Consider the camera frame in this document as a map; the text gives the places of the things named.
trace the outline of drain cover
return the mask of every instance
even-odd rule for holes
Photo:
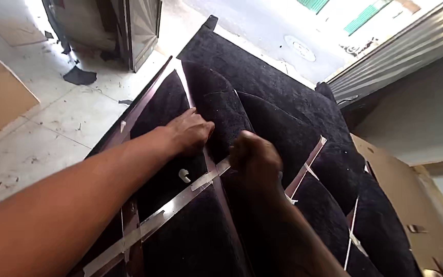
[[[288,44],[288,46],[293,49],[293,51],[297,52],[304,59],[310,62],[316,61],[316,55],[314,55],[311,49],[307,47],[302,41],[299,41],[297,38],[295,38],[292,35],[286,35],[285,41],[286,44]]]

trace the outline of corrugated metal shutter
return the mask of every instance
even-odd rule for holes
[[[328,83],[337,101],[360,98],[441,57],[443,3]]]
[[[316,14],[326,5],[329,0],[297,0],[307,9],[315,12]]]
[[[358,15],[357,18],[355,18],[345,27],[345,31],[348,32],[348,35],[353,34],[389,3],[391,3],[391,0],[378,0],[372,5],[368,6]]]

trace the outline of wooden board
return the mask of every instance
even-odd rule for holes
[[[358,152],[370,163],[377,181],[403,224],[411,250],[421,269],[437,270],[443,263],[443,219],[427,195],[417,173],[407,164],[352,135]],[[411,233],[407,225],[420,225],[425,234]]]

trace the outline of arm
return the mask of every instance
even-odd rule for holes
[[[282,162],[274,146],[243,131],[230,150],[238,171],[236,193],[255,222],[262,245],[282,276],[348,276],[279,184]]]
[[[62,276],[123,203],[214,124],[195,109],[165,127],[55,173],[0,203],[0,276]]]

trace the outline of black carpet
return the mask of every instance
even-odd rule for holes
[[[320,135],[328,139],[312,165],[319,177],[307,174],[294,199],[336,259],[344,264],[348,246],[345,215],[360,196],[354,234],[369,258],[351,247],[348,273],[359,276],[421,276],[409,251],[401,222],[384,192],[364,171],[365,160],[357,153],[348,128],[329,86],[313,91],[233,43],[213,33],[217,18],[211,16],[178,58],[198,112],[215,123],[207,148],[215,162],[241,130],[251,130],[272,142],[283,160],[281,184],[286,187],[307,160]],[[180,79],[173,72],[138,118],[132,138],[142,135],[188,109]],[[182,191],[180,169],[196,180],[205,173],[202,154],[169,162],[135,195],[140,220]],[[271,253],[257,230],[250,228],[243,201],[230,191],[236,186],[234,172],[221,178],[231,214],[207,189],[144,243],[147,276],[256,276],[279,275]],[[237,233],[227,226],[233,217]],[[250,262],[237,256],[240,238]]]

